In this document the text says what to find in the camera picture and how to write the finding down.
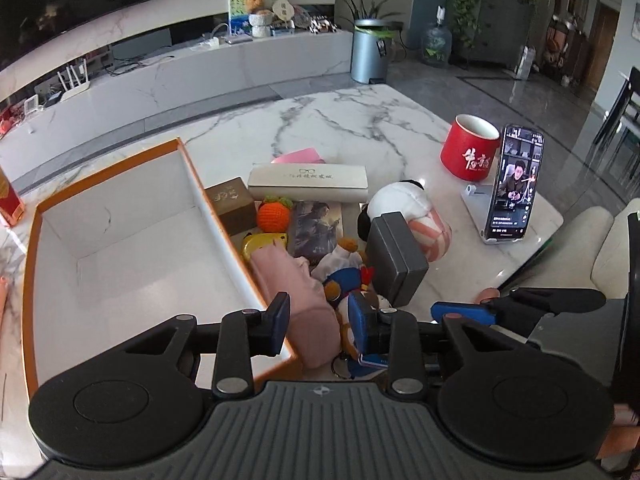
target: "open box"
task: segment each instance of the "open box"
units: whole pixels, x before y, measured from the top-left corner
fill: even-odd
[[[177,314],[220,322],[266,305],[179,139],[95,173],[41,202],[24,276],[27,390]],[[215,356],[196,384],[209,388]],[[259,384],[298,378],[280,355],[252,358]]]

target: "phone screen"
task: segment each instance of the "phone screen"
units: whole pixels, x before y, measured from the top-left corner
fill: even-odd
[[[514,124],[505,126],[485,238],[513,240],[525,235],[536,195],[543,148],[540,132]]]

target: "orange knitted toy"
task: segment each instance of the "orange knitted toy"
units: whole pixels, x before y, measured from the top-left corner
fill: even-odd
[[[265,233],[286,233],[292,207],[288,198],[265,197],[258,208],[258,227]]]

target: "red packaging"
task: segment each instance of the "red packaging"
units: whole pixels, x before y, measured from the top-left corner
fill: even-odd
[[[0,170],[0,215],[2,223],[13,227],[24,214],[24,203],[7,177]]]
[[[500,132],[488,121],[461,114],[451,124],[440,160],[451,173],[463,180],[478,182],[487,178]]]

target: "dark gray rectangular box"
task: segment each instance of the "dark gray rectangular box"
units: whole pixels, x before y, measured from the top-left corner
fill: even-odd
[[[393,306],[405,306],[429,269],[402,213],[373,219],[367,241],[367,265],[374,268],[373,288]]]

